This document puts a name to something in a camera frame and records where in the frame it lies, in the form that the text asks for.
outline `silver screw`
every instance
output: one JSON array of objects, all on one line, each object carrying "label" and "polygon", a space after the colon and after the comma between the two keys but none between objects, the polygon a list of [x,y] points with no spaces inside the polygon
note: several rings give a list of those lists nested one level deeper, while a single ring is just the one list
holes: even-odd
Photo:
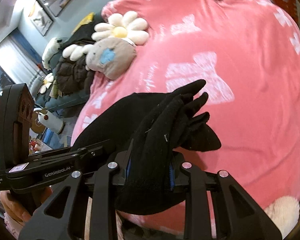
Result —
[{"label": "silver screw", "polygon": [[183,163],[182,167],[185,168],[185,169],[189,169],[189,168],[192,167],[192,164],[191,163]]},{"label": "silver screw", "polygon": [[115,162],[108,163],[108,168],[110,168],[110,169],[114,169],[114,168],[116,168],[117,166],[118,166],[118,164],[115,163]]},{"label": "silver screw", "polygon": [[71,176],[73,178],[78,178],[78,177],[81,176],[81,172],[80,171],[74,171],[74,172],[71,173]]},{"label": "silver screw", "polygon": [[228,171],[219,171],[219,176],[222,178],[226,178],[229,176]]}]

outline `white curtain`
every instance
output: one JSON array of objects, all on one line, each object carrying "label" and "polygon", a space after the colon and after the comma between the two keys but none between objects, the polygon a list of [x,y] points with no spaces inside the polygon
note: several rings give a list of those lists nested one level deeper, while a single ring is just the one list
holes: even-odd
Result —
[{"label": "white curtain", "polygon": [[0,43],[0,66],[16,84],[29,86],[34,77],[45,76],[9,36]]}]

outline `human hand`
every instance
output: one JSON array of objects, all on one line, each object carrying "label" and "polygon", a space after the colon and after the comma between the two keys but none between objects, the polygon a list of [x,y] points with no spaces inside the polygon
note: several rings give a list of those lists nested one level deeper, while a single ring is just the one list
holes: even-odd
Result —
[{"label": "human hand", "polygon": [[[40,202],[43,203],[52,194],[50,187],[45,187],[40,196]],[[30,220],[31,215],[11,194],[9,190],[0,192],[0,200],[6,213],[15,221],[22,224]]]}]

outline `handle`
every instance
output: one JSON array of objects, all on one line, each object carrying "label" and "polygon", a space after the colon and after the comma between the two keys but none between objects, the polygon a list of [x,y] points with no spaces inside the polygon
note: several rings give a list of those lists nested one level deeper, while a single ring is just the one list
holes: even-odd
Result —
[{"label": "handle", "polygon": [[41,206],[40,196],[42,195],[43,189],[35,190],[25,194],[17,194],[13,190],[10,194],[23,205],[26,210],[33,215],[33,212]]}]

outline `light blue wall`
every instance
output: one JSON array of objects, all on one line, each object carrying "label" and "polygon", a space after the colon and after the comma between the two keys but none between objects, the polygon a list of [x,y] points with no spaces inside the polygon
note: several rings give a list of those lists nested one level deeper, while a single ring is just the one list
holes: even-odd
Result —
[{"label": "light blue wall", "polygon": [[99,12],[102,7],[112,0],[72,0],[59,17],[54,18],[54,23],[46,36],[41,36],[37,29],[30,22],[28,17],[22,14],[18,29],[40,54],[53,37],[69,37],[75,26],[90,12]]}]

